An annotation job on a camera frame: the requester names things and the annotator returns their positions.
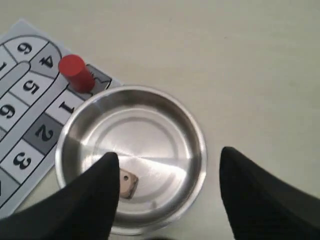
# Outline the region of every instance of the metal bowl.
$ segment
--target metal bowl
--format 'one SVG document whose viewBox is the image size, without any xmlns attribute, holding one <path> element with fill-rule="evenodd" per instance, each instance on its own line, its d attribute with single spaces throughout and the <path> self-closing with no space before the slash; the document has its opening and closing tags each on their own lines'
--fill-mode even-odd
<svg viewBox="0 0 320 240">
<path fill-rule="evenodd" d="M 140 235 L 181 217 L 206 177 L 207 149 L 193 116 L 172 96 L 145 86 L 120 86 L 84 102 L 57 143 L 60 187 L 106 152 L 138 177 L 131 199 L 119 199 L 111 233 Z"/>
</svg>

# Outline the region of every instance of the white table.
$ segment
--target white table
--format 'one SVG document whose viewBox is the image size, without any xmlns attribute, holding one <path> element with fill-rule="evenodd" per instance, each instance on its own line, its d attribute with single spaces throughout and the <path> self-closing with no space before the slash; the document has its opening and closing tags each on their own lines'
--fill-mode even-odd
<svg viewBox="0 0 320 240">
<path fill-rule="evenodd" d="M 187 214 L 151 236 L 224 240 L 223 146 L 320 197 L 319 10 L 311 0 L 2 0 L 0 32 L 23 17 L 125 84 L 181 100 L 206 137 L 207 179 Z M 53 169 L 20 209 L 57 190 Z"/>
</svg>

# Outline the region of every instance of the white square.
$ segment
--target white square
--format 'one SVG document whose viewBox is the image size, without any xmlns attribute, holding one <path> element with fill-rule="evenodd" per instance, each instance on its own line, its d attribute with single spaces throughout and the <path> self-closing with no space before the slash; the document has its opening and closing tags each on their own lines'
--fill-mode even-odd
<svg viewBox="0 0 320 240">
<path fill-rule="evenodd" d="M 84 101 L 69 90 L 65 90 L 45 111 L 64 125 L 74 110 Z"/>
<path fill-rule="evenodd" d="M 0 166 L 22 184 L 43 157 L 40 152 L 21 139 Z"/>
<path fill-rule="evenodd" d="M 10 92 L 31 106 L 52 82 L 51 78 L 28 72 L 10 89 Z"/>
<path fill-rule="evenodd" d="M 48 41 L 36 36 L 22 36 L 5 43 L 17 62 L 30 61 Z"/>
<path fill-rule="evenodd" d="M 28 106 L 7 92 L 0 99 L 0 126 L 9 131 L 28 110 Z"/>
<path fill-rule="evenodd" d="M 0 79 L 16 65 L 4 46 L 0 46 Z"/>
</svg>

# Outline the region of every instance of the red game piece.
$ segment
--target red game piece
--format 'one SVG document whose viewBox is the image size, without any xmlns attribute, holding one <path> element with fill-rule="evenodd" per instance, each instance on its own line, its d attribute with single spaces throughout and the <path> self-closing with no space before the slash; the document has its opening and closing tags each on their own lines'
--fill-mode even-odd
<svg viewBox="0 0 320 240">
<path fill-rule="evenodd" d="M 71 87 L 79 93 L 89 93 L 95 86 L 95 79 L 78 55 L 64 56 L 58 65 L 59 72 L 69 81 Z"/>
</svg>

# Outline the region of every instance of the game board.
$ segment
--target game board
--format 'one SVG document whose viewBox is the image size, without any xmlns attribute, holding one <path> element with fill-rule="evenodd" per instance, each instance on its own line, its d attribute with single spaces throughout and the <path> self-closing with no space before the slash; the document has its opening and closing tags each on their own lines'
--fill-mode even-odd
<svg viewBox="0 0 320 240">
<path fill-rule="evenodd" d="M 14 212 L 55 163 L 60 132 L 85 100 L 121 83 L 91 64 L 91 93 L 59 73 L 71 52 L 19 20 L 0 39 L 0 218 Z"/>
</svg>

